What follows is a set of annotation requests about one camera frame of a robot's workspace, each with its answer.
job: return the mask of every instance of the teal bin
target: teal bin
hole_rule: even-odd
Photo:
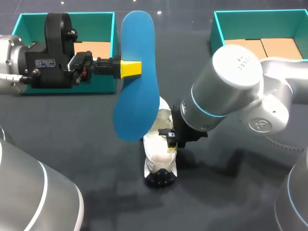
[[[215,11],[211,30],[212,53],[229,39],[293,38],[308,59],[308,12],[302,10]]]
[[[47,13],[22,13],[19,15],[13,35],[19,36],[26,46],[44,42],[44,26]],[[114,12],[69,13],[73,28],[78,33],[77,41],[110,42],[110,57],[118,55],[118,40]],[[90,84],[80,84],[71,89],[33,89],[25,94],[50,93],[114,93],[116,80],[113,76],[92,75]]]

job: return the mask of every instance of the sneaker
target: sneaker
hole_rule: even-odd
[[[167,102],[160,97],[157,118],[149,132],[143,137],[145,151],[144,177],[154,187],[171,185],[178,173],[176,166],[177,146],[168,147],[166,136],[158,134],[159,129],[172,129],[172,115]]]

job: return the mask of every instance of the shoe insole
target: shoe insole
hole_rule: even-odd
[[[154,123],[159,108],[155,69],[155,29],[150,15],[132,11],[121,27],[124,61],[141,61],[141,76],[126,77],[113,111],[114,130],[125,141],[141,139]]]

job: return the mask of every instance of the yellow gripper attachment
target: yellow gripper attachment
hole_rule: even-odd
[[[121,78],[141,75],[141,62],[121,60]]]

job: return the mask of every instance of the brown cardboard sheet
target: brown cardboard sheet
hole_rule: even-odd
[[[226,44],[235,44],[243,46],[250,51],[252,51],[259,60],[266,58],[266,53],[263,49],[261,40],[245,40],[245,39],[234,39],[234,40],[225,40]]]
[[[262,38],[225,40],[226,44],[241,45],[252,51],[258,59],[279,57],[286,59],[303,59],[293,38]]]
[[[109,59],[110,56],[110,42],[75,42],[74,48],[75,53],[91,51],[93,58]]]
[[[303,59],[293,38],[262,38],[261,41],[268,57]]]

